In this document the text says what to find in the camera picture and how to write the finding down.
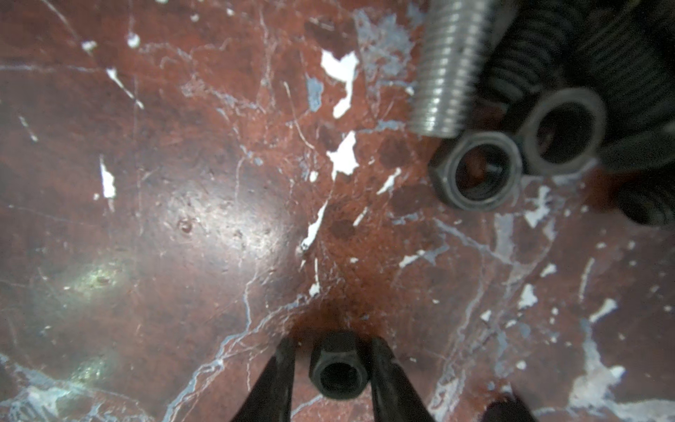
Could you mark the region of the black hex nut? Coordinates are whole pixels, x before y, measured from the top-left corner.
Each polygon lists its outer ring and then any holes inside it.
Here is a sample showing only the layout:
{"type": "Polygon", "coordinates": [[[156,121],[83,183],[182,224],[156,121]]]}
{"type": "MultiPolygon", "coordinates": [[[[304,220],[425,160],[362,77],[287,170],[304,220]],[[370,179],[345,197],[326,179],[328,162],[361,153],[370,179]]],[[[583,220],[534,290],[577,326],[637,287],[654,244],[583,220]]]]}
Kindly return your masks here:
{"type": "Polygon", "coordinates": [[[357,398],[370,380],[370,363],[364,342],[354,332],[327,332],[316,341],[312,350],[309,379],[328,399],[357,398]]]}

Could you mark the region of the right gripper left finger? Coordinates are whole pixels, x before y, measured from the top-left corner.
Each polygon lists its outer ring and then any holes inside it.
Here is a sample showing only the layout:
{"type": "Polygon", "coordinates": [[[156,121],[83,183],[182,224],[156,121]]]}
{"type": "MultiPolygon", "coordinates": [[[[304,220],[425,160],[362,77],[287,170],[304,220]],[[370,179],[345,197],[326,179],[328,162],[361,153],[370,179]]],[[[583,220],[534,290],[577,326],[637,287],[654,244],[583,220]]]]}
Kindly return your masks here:
{"type": "Polygon", "coordinates": [[[295,351],[295,341],[284,337],[232,422],[290,422],[295,351]]]}

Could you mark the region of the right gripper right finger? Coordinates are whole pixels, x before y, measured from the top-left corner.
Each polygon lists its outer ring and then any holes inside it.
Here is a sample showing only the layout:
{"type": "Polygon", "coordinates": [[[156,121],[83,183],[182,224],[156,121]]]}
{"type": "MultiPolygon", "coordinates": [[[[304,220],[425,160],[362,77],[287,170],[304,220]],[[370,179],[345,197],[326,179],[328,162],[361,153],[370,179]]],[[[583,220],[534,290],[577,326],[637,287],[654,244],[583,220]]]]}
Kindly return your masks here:
{"type": "Polygon", "coordinates": [[[388,343],[372,338],[370,355],[374,420],[433,421],[388,343]]]}

